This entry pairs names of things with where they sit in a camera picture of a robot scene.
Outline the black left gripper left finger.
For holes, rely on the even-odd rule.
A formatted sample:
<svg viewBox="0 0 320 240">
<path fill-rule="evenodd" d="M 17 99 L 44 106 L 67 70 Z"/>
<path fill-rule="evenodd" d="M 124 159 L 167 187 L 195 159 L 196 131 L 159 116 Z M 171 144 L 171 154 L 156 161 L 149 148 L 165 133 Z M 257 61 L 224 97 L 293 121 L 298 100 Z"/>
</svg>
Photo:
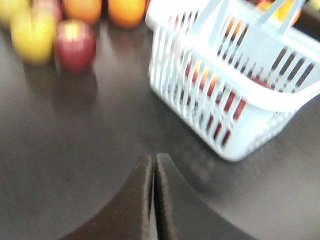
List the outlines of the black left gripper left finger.
<svg viewBox="0 0 320 240">
<path fill-rule="evenodd" d="M 141 155 L 113 199 L 63 240 L 148 240 L 153 192 L 153 160 Z"/>
</svg>

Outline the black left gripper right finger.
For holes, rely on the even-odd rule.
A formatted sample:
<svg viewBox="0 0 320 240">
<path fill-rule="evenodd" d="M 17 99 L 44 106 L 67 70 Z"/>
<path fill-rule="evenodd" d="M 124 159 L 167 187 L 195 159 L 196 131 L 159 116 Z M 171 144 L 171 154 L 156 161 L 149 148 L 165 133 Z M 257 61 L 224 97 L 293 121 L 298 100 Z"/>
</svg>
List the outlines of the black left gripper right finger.
<svg viewBox="0 0 320 240">
<path fill-rule="evenodd" d="M 207 206 L 167 153 L 154 166 L 154 209 L 160 240 L 252 240 Z"/>
</svg>

